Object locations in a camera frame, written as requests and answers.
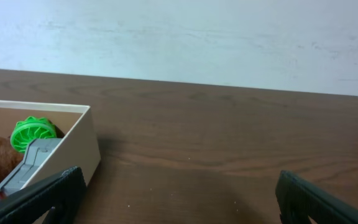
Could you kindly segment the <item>green ribbed plastic disc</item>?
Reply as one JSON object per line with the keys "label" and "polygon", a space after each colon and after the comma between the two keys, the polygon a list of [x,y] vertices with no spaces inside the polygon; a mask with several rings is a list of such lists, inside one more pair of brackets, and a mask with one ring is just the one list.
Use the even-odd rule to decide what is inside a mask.
{"label": "green ribbed plastic disc", "polygon": [[20,153],[25,153],[27,146],[35,139],[56,138],[55,126],[45,117],[29,116],[18,121],[10,136],[11,146]]}

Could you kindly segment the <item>yellow grey toy dump truck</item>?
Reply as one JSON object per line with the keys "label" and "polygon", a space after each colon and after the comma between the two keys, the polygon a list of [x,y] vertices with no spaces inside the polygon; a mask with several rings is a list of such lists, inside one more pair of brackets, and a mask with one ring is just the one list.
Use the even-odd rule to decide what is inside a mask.
{"label": "yellow grey toy dump truck", "polygon": [[61,138],[33,140],[27,146],[23,160],[0,183],[0,192],[9,196],[20,191],[61,140]]}

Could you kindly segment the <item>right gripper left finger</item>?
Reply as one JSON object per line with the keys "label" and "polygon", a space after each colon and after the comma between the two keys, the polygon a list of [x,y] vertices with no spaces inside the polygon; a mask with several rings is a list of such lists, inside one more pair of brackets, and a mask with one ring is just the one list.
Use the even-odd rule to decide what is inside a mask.
{"label": "right gripper left finger", "polygon": [[81,168],[71,167],[0,200],[0,223],[33,223],[43,214],[44,223],[73,223],[85,193]]}

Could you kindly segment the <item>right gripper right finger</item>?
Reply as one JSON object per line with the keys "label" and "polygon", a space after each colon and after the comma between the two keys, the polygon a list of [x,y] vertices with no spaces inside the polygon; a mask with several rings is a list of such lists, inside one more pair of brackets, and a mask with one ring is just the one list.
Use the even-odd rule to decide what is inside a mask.
{"label": "right gripper right finger", "polygon": [[358,209],[293,172],[280,172],[275,195],[282,224],[358,224]]}

